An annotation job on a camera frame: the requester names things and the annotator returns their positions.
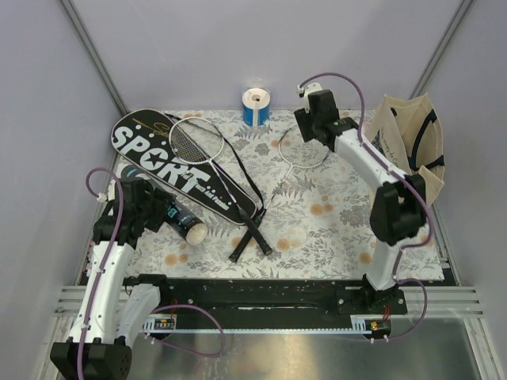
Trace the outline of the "black shuttlecock tube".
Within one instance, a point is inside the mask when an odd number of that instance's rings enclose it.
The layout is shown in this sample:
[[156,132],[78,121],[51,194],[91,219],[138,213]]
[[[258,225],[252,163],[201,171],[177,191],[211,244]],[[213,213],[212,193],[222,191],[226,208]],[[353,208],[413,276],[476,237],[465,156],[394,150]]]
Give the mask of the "black shuttlecock tube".
[[176,196],[166,191],[159,183],[151,179],[135,165],[126,165],[120,172],[124,180],[147,180],[154,188],[164,191],[173,197],[168,206],[164,221],[173,228],[189,245],[199,245],[208,236],[208,226],[192,211],[183,205]]

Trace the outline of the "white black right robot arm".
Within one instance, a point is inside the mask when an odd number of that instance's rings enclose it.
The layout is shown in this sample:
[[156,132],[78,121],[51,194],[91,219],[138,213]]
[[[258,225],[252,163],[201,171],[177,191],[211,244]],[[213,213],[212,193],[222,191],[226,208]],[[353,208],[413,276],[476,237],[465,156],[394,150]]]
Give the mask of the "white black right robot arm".
[[304,106],[294,115],[303,141],[317,140],[326,146],[348,162],[374,192],[369,223],[377,242],[371,267],[352,301],[376,314],[395,298],[402,251],[429,220],[425,179],[408,175],[379,154],[364,136],[361,122],[340,117],[330,90],[314,82],[300,88],[298,94]]

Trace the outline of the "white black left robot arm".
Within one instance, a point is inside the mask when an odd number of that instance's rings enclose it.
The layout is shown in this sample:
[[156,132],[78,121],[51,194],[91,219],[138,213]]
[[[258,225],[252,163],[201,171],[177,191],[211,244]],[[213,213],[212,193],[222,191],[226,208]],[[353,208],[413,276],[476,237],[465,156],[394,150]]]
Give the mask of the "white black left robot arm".
[[127,266],[146,230],[159,231],[174,196],[149,181],[117,182],[93,226],[89,278],[68,338],[55,342],[50,360],[65,379],[125,379],[132,346],[151,311],[168,310],[172,294],[161,276],[139,279],[119,305]]

